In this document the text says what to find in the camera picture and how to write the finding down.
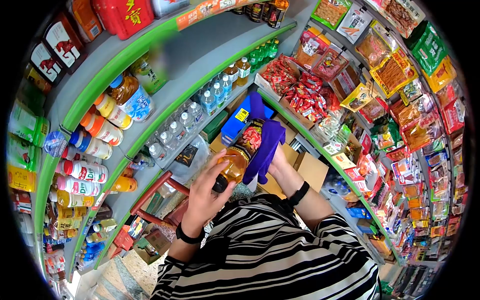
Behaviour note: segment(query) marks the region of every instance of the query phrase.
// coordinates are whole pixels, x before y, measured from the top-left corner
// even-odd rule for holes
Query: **yellow package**
[[[427,79],[428,85],[432,89],[432,92],[436,93],[449,84],[456,77],[455,68],[452,66],[450,57],[447,55],[444,57],[440,65],[431,76],[427,76],[424,70],[421,70],[423,75]]]
[[[25,192],[35,192],[36,173],[7,165],[8,185]]]
[[[387,98],[419,76],[402,49],[397,49],[392,56],[371,69],[370,74]]]

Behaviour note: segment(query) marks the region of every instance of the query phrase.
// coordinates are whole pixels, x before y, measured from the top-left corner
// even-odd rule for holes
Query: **black watch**
[[[185,233],[183,233],[183,230],[181,230],[181,222],[177,226],[177,231],[175,233],[177,234],[177,239],[182,240],[187,244],[198,244],[205,237],[205,230],[203,228],[202,228],[202,232],[197,238],[191,238],[187,236]]]

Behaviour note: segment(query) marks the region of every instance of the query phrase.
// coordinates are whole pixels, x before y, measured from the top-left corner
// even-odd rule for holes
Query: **hand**
[[[227,150],[223,149],[215,154],[190,187],[188,208],[181,224],[183,232],[189,237],[194,238],[200,234],[205,222],[220,211],[236,186],[235,182],[230,182],[223,193],[218,195],[212,194],[212,187],[215,184],[216,177],[228,165],[228,160],[217,164],[217,161],[226,152]]]

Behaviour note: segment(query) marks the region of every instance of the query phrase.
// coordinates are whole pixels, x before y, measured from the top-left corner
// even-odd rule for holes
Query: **blue box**
[[[273,110],[265,106],[265,116],[270,118]],[[235,141],[237,134],[245,127],[250,114],[250,95],[247,96],[240,104],[239,108],[230,116],[225,125],[222,127],[222,144],[230,146]]]

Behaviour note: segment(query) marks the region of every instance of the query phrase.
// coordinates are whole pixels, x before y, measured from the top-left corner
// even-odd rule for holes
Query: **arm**
[[[268,173],[277,181],[287,198],[293,196],[304,182],[303,177],[288,163],[280,144],[276,148]],[[320,221],[334,214],[328,201],[312,188],[309,188],[294,208],[310,230],[314,230]]]

